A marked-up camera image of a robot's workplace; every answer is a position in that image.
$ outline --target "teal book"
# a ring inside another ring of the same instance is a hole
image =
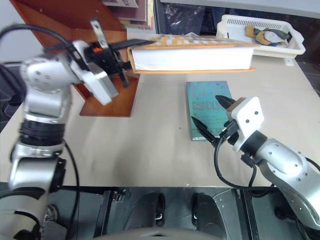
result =
[[[231,98],[226,81],[189,81],[186,83],[189,118],[192,141],[203,141],[205,138],[197,131],[191,116],[202,121],[213,135],[219,135],[228,120],[226,110],[218,103],[215,96]]]

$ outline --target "beige table surface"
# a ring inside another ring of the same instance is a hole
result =
[[[82,97],[72,89],[73,105],[65,139],[75,156],[82,186],[226,186],[213,166],[213,147],[192,142],[186,82],[227,81],[234,99],[258,96],[269,138],[299,149],[320,163],[320,98],[296,62],[254,56],[254,72],[141,75],[130,118],[83,117]],[[9,154],[22,121],[22,107],[0,134],[0,181],[8,180]],[[247,185],[252,169],[241,153],[224,144],[219,165],[229,181]],[[69,156],[64,185],[74,185]],[[254,186],[270,183],[258,171]]]

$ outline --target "white tray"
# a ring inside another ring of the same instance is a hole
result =
[[[291,24],[285,21],[247,16],[223,15],[222,21],[217,24],[216,36],[256,44],[257,42],[254,38],[245,36],[245,27],[247,25],[253,25],[255,28],[260,30],[265,28],[278,29],[285,33],[290,33],[292,36],[289,43],[285,41],[287,43],[287,47],[282,45],[279,46],[279,44],[278,46],[256,46],[253,51],[254,55],[294,59],[297,55],[301,55],[306,51],[302,44],[304,37],[300,32],[294,30]]]

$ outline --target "table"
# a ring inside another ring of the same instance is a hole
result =
[[[160,0],[164,3],[195,4],[193,0]],[[309,18],[320,18],[320,1],[291,0],[197,0],[197,5],[232,9],[245,9],[278,14],[289,14]]]
[[[65,139],[75,156],[82,186],[225,187],[214,170],[213,147],[192,142],[187,115],[187,81],[227,81],[234,99],[258,96],[264,113],[261,132],[299,149],[320,163],[320,98],[294,61],[253,56],[254,72],[143,74],[132,116],[83,117],[84,99],[72,88],[73,105]],[[20,107],[0,134],[0,181],[8,180],[9,154],[22,121]],[[224,144],[219,166],[229,181],[247,185],[252,169],[241,153]],[[74,185],[67,159],[64,185]],[[268,186],[258,171],[254,186]]]

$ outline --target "white wall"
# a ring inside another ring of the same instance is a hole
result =
[[[0,0],[0,29],[24,23],[9,0]],[[22,61],[41,54],[42,48],[31,31],[10,32],[0,42],[0,62]]]

